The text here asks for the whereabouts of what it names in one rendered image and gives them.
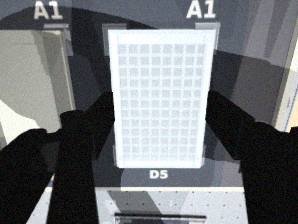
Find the cream one-well reservoir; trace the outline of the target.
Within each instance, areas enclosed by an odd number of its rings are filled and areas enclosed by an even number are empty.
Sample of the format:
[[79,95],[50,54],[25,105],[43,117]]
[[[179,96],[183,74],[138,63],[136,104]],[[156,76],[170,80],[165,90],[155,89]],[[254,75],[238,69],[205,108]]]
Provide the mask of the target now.
[[71,110],[64,32],[0,30],[0,150],[28,129],[56,132]]

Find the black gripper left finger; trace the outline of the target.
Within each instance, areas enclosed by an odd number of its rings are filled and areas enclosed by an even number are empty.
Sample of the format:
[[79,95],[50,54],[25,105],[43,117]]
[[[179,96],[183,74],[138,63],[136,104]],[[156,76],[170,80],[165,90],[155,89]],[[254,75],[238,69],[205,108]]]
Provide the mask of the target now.
[[0,224],[26,224],[53,175],[46,224],[99,224],[91,161],[115,122],[113,92],[59,116],[56,132],[29,129],[0,150]]

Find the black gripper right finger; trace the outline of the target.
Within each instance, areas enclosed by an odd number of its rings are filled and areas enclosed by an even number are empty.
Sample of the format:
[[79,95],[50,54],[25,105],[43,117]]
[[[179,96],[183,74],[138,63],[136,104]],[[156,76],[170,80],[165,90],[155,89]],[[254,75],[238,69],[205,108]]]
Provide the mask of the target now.
[[217,91],[208,91],[205,121],[241,160],[248,224],[298,224],[298,126],[278,131]]

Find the grey base plate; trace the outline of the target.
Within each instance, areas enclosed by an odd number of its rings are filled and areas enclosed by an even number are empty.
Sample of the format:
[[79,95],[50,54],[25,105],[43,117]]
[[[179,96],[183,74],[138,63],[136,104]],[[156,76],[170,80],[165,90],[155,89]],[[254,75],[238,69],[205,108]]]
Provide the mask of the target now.
[[[298,96],[298,67],[281,131],[287,132]],[[45,224],[51,191],[44,191],[26,224]],[[206,216],[206,224],[248,224],[243,191],[96,191],[100,224],[114,213]]]

